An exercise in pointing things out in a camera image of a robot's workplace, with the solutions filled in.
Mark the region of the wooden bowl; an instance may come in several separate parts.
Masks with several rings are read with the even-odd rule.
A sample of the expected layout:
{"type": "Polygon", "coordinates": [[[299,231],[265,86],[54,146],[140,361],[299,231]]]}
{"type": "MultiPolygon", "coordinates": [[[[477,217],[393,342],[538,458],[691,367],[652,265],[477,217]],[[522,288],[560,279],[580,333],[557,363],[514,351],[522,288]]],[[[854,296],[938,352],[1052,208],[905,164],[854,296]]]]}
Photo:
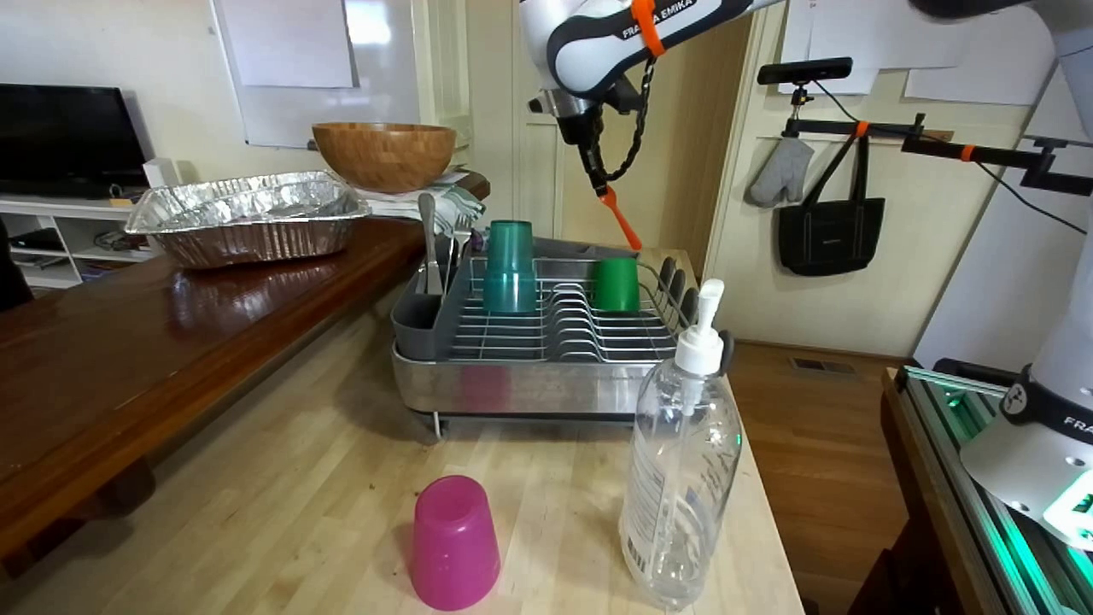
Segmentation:
{"type": "Polygon", "coordinates": [[[383,194],[422,190],[440,179],[457,140],[449,127],[399,122],[319,122],[312,132],[332,172],[383,194]]]}

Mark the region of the orange spoon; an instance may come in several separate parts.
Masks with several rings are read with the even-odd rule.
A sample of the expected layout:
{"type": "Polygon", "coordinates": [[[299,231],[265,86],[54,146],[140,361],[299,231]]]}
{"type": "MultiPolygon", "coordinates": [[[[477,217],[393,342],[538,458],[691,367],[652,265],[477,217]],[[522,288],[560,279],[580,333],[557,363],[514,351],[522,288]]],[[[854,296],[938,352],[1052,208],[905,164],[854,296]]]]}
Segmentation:
{"type": "Polygon", "coordinates": [[[598,199],[604,203],[604,205],[611,211],[614,218],[616,218],[618,227],[624,234],[626,243],[628,243],[628,248],[635,250],[635,252],[640,252],[643,249],[643,243],[640,243],[639,234],[633,229],[628,218],[625,218],[623,211],[618,206],[618,194],[613,188],[606,185],[601,190],[597,190],[598,199]]]}

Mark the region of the silver fork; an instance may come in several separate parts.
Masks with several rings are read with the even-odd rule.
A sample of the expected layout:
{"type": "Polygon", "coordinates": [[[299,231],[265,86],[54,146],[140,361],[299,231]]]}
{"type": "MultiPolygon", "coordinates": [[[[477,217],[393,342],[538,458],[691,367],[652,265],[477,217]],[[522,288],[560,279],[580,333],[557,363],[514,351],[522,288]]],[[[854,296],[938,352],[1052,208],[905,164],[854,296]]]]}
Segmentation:
{"type": "Polygon", "coordinates": [[[470,241],[472,235],[472,229],[470,227],[465,227],[465,229],[453,230],[453,235],[448,240],[448,252],[447,262],[445,267],[444,277],[444,293],[453,291],[454,277],[456,277],[458,268],[461,261],[462,249],[465,245],[470,241]]]}

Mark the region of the black tote bag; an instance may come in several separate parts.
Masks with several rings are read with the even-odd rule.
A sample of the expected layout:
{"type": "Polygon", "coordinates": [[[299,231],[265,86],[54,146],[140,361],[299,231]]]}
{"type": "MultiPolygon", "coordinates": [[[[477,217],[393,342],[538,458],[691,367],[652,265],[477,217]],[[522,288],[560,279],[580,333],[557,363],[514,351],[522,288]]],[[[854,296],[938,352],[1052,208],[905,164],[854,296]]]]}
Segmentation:
{"type": "Polygon", "coordinates": [[[868,135],[850,137],[824,168],[798,205],[775,210],[775,234],[781,268],[803,277],[827,277],[862,270],[877,252],[886,199],[869,197],[868,135]],[[837,167],[850,152],[854,159],[850,196],[823,200],[837,167]]]}

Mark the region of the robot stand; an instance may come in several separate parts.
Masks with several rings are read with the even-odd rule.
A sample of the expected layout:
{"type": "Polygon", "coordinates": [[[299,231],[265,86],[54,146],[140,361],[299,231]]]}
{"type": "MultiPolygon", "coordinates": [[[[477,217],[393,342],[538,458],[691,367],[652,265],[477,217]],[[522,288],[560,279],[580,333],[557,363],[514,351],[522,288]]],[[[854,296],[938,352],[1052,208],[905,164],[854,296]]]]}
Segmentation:
{"type": "Polygon", "coordinates": [[[909,521],[898,549],[914,591],[943,615],[1093,615],[1093,553],[1070,548],[983,490],[960,451],[1003,388],[889,369],[881,425],[909,521]]]}

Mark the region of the teal plastic cup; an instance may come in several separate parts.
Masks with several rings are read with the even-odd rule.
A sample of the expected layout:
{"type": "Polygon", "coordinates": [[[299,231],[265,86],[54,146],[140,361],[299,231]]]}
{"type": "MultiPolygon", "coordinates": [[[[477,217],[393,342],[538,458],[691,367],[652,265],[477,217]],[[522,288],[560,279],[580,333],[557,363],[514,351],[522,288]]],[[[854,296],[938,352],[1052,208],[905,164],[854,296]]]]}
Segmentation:
{"type": "Polygon", "coordinates": [[[534,272],[534,230],[526,220],[496,220],[489,226],[487,275],[534,272]]]}
{"type": "Polygon", "coordinates": [[[482,305],[489,314],[534,314],[538,308],[534,270],[487,270],[482,305]]]}

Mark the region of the silver spoon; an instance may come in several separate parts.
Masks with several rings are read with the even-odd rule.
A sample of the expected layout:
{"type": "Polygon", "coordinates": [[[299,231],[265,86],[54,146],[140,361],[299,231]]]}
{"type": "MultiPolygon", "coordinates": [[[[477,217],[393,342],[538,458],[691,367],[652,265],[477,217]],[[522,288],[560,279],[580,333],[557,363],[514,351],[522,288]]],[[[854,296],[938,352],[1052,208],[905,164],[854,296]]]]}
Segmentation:
{"type": "Polygon", "coordinates": [[[436,209],[435,198],[428,192],[421,192],[418,196],[418,211],[420,211],[423,235],[425,241],[425,269],[424,269],[424,292],[426,295],[440,296],[444,292],[444,281],[440,276],[440,262],[436,253],[436,209]]]}

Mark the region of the grey cutlery holder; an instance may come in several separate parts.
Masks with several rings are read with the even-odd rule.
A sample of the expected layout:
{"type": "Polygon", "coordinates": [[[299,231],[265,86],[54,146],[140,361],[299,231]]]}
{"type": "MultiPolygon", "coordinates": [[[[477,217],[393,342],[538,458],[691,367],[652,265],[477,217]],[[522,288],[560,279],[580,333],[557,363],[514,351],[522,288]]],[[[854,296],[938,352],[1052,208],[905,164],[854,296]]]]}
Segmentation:
{"type": "Polygon", "coordinates": [[[449,360],[454,356],[454,338],[472,287],[473,260],[463,260],[454,274],[446,295],[428,295],[418,289],[424,283],[425,265],[410,277],[406,289],[395,303],[395,346],[410,360],[449,360]]]}

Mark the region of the floor vent grille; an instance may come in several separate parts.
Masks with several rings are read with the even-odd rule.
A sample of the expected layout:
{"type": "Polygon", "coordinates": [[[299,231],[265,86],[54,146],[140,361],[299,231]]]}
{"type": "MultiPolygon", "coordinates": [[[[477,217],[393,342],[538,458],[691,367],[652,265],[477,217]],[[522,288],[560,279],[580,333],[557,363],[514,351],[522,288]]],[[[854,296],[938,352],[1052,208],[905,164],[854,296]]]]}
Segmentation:
{"type": "Polygon", "coordinates": [[[790,357],[792,369],[807,372],[820,372],[825,375],[839,375],[839,377],[857,377],[857,370],[850,363],[841,360],[820,360],[806,357],[790,357]]]}

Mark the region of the pile of papers and cloth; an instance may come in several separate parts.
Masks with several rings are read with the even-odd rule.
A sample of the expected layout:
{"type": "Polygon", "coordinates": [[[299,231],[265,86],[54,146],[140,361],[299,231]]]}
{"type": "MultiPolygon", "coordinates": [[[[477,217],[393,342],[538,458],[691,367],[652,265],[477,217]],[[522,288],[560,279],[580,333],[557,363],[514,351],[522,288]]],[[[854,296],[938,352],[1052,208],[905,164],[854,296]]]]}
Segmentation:
{"type": "Polygon", "coordinates": [[[383,194],[383,192],[361,190],[360,188],[355,188],[355,190],[359,192],[359,198],[363,199],[371,208],[371,215],[418,221],[423,220],[420,206],[418,206],[418,199],[424,194],[432,196],[435,203],[435,230],[451,237],[454,223],[458,218],[469,218],[473,225],[487,213],[487,206],[480,198],[457,186],[461,179],[467,179],[469,176],[470,173],[465,170],[449,172],[442,175],[435,184],[430,184],[425,190],[398,192],[398,194],[383,194]]]}

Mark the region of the dark wooden counter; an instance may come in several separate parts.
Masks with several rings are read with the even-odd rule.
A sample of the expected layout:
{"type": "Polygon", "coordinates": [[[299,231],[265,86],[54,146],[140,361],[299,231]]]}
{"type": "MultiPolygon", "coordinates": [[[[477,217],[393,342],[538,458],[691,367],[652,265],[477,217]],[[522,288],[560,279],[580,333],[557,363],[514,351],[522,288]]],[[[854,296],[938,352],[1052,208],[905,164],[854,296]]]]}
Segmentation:
{"type": "Polygon", "coordinates": [[[132,515],[161,451],[424,256],[418,221],[355,221],[312,260],[167,257],[0,314],[0,583],[94,520],[132,515]]]}

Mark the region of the aluminium foil tray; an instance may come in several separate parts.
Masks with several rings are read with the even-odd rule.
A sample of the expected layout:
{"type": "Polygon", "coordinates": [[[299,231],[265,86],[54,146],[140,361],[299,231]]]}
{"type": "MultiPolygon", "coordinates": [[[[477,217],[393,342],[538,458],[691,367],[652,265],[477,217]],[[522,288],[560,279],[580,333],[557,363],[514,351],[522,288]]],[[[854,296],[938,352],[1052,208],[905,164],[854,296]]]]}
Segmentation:
{"type": "Polygon", "coordinates": [[[368,215],[366,199],[333,172],[273,173],[152,188],[124,230],[200,270],[338,253],[368,215]]]}

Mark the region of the white low shelf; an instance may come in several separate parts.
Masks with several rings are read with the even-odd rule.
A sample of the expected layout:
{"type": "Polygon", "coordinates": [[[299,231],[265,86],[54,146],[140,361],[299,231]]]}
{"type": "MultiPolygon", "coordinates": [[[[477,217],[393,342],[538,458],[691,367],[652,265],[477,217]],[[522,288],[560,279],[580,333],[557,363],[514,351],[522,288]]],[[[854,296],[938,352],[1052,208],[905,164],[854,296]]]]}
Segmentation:
{"type": "Polygon", "coordinates": [[[31,287],[67,289],[161,255],[125,233],[132,203],[0,194],[10,252],[31,287]]]}

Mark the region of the steel dish rack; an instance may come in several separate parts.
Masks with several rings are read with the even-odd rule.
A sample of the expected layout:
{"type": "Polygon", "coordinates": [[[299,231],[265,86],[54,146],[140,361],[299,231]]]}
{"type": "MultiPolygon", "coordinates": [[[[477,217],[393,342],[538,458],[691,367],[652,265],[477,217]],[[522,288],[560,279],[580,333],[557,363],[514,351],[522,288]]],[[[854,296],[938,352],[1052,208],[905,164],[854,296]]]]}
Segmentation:
{"type": "Polygon", "coordinates": [[[487,261],[468,258],[475,269],[453,358],[410,360],[393,342],[403,405],[437,436],[456,419],[628,423],[646,374],[672,357],[698,312],[698,275],[683,250],[536,238],[534,314],[485,311],[487,261]],[[591,304],[593,265],[614,257],[639,262],[640,311],[607,314],[591,304]]]}

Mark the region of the black television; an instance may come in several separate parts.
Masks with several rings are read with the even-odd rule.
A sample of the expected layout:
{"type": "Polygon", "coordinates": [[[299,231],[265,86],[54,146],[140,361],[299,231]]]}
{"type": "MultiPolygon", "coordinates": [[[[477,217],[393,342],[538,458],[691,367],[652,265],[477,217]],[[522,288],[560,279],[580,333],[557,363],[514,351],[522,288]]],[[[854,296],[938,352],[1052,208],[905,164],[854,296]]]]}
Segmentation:
{"type": "Polygon", "coordinates": [[[120,88],[0,83],[0,194],[128,196],[146,162],[120,88]]]}

